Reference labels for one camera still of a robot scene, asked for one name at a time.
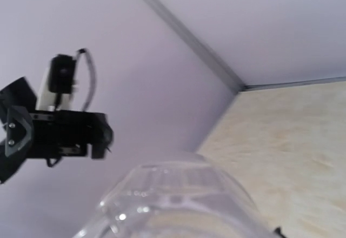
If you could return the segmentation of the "large clear glass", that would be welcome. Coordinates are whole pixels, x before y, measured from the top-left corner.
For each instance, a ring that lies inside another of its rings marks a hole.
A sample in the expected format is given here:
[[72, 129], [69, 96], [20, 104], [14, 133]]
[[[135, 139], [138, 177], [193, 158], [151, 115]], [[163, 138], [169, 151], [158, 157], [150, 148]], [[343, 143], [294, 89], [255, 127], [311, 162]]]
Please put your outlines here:
[[198, 154], [134, 167], [77, 237], [274, 237], [244, 187]]

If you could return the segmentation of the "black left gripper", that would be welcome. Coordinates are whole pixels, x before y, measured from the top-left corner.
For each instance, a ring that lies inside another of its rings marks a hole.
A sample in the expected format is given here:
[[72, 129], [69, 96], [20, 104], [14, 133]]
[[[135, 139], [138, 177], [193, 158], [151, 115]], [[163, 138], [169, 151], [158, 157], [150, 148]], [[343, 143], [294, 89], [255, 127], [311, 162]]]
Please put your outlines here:
[[105, 158], [114, 132], [103, 113], [36, 110], [37, 98], [25, 77], [1, 89], [1, 183], [13, 177], [27, 159], [48, 167], [63, 157]]

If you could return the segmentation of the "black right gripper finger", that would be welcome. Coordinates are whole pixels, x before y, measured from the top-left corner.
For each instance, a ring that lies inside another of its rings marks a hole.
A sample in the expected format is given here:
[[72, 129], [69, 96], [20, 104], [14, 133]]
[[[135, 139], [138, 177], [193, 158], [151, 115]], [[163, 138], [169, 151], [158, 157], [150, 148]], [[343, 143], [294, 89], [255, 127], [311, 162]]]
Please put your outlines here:
[[282, 228], [281, 227], [276, 227], [274, 229], [274, 233], [277, 237], [280, 237], [280, 238], [285, 238], [285, 235], [282, 233]]

